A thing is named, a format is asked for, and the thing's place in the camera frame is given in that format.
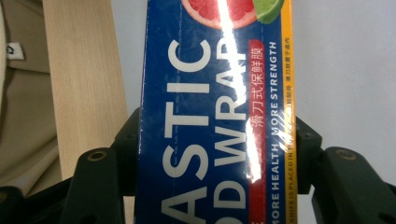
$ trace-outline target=cardboard box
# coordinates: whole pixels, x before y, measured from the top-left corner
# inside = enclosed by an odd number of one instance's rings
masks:
[[[291,1],[264,2],[148,1],[135,223],[297,223]]]

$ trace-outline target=yellow stripe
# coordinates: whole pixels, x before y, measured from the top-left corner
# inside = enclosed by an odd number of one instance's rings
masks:
[[[297,155],[295,139],[295,99],[294,99],[294,60],[291,27],[291,0],[285,0],[281,11],[282,49],[283,49],[283,85],[285,113],[285,189],[286,223],[297,223]]]

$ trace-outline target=wooden surface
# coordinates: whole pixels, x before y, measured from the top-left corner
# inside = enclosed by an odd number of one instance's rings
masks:
[[[127,109],[110,0],[43,3],[62,175],[67,178],[83,152],[111,145]],[[131,203],[126,202],[128,223]]]

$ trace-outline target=fruit image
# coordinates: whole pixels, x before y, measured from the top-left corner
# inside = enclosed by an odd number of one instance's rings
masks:
[[[220,10],[229,16],[233,29],[245,27],[255,20],[271,23],[279,15],[284,0],[181,0],[189,14],[201,24],[221,29]],[[226,4],[228,8],[219,8]]]
[[[205,26],[221,29],[218,1],[226,1],[233,28],[253,23],[257,17],[252,0],[181,0],[184,8]]]
[[[253,0],[257,20],[264,24],[273,22],[282,9],[284,0]]]

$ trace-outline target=black holder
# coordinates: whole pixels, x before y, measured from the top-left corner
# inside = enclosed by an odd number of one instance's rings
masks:
[[[72,178],[24,198],[0,188],[0,223],[125,223],[123,196],[135,195],[139,110],[110,148],[81,155]],[[359,153],[321,149],[321,136],[297,118],[298,193],[315,187],[319,224],[396,224],[396,188],[381,180]]]

